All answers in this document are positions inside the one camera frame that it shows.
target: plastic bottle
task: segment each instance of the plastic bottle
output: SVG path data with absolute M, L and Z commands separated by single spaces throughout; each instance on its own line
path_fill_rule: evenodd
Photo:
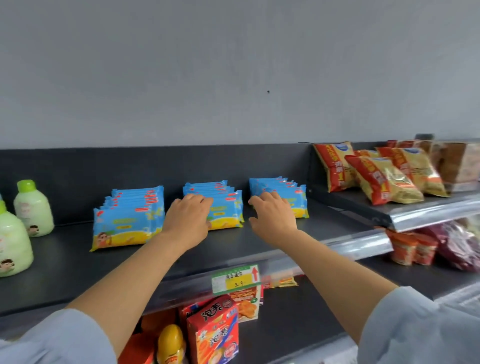
M 50 204 L 43 193 L 36 189 L 32 180 L 21 180 L 17 183 L 18 195 L 13 201 L 15 214 L 24 223 L 31 237 L 50 234 L 53 224 Z
M 184 364 L 185 348 L 187 344 L 183 339 L 180 327 L 177 325 L 166 326 L 158 338 L 158 351 L 156 361 L 158 364 Z
M 25 226 L 0 200 L 0 277 L 20 273 L 32 262 L 32 245 Z

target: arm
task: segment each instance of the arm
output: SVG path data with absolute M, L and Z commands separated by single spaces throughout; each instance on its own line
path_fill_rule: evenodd
M 298 230 L 289 203 L 277 192 L 253 196 L 249 203 L 258 215 L 250 218 L 253 231 L 299 265 L 358 344 L 373 309 L 397 285 Z
M 163 276 L 185 251 L 207 236 L 212 202 L 212 198 L 192 194 L 175 200 L 161 233 L 67 306 L 100 325 L 117 357 Z

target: forearm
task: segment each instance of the forearm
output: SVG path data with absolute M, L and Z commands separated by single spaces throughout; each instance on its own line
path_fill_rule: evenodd
M 373 309 L 397 285 L 302 231 L 283 240 L 280 248 L 300 266 L 345 331 L 359 343 Z
M 160 233 L 67 308 L 92 317 L 118 357 L 153 292 L 181 254 L 181 244 Z

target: light green bottle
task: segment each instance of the light green bottle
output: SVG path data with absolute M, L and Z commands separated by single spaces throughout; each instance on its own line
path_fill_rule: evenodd
M 20 273 L 32 262 L 32 245 L 25 226 L 0 200 L 0 277 Z
M 24 223 L 31 237 L 50 234 L 55 227 L 48 199 L 32 180 L 17 183 L 18 195 L 13 201 L 15 214 Z

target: sleeve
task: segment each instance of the sleeve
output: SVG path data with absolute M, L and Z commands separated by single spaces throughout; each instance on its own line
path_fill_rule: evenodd
M 0 345 L 1 363 L 115 364 L 108 337 L 90 316 L 73 309 L 54 312 L 18 341 Z
M 437 304 L 411 287 L 386 295 L 363 328 L 358 363 L 474 363 L 480 317 Z

